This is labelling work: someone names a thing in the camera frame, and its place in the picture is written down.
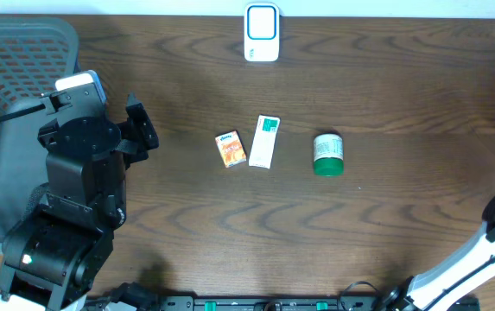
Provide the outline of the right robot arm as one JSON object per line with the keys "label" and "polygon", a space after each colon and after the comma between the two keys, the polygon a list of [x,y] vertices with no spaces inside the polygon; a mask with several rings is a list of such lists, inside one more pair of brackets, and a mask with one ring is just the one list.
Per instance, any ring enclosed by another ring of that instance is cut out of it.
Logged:
{"label": "right robot arm", "polygon": [[431,270],[408,278],[376,304],[377,310],[449,309],[460,298],[495,277],[495,196],[482,224],[457,251]]}

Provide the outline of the white green carton box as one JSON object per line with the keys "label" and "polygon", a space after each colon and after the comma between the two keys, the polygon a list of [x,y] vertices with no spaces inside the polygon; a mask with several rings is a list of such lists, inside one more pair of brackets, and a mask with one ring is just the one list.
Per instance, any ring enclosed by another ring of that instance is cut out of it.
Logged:
{"label": "white green carton box", "polygon": [[248,160],[251,167],[270,169],[280,123],[279,117],[258,116]]}

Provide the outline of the green lidded white jar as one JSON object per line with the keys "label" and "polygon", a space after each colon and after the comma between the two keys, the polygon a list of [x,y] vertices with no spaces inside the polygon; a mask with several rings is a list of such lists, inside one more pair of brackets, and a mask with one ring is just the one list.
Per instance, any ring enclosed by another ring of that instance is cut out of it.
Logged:
{"label": "green lidded white jar", "polygon": [[314,139],[314,173],[335,177],[344,173],[343,139],[338,134],[321,134]]}

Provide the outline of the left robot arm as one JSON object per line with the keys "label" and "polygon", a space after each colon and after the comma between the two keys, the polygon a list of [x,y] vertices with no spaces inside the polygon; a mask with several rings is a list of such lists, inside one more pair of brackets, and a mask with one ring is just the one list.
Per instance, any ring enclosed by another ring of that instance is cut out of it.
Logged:
{"label": "left robot arm", "polygon": [[47,150],[48,182],[2,244],[0,310],[80,310],[126,220],[125,172],[159,139],[130,93],[127,119],[104,111],[53,119],[37,139]]}

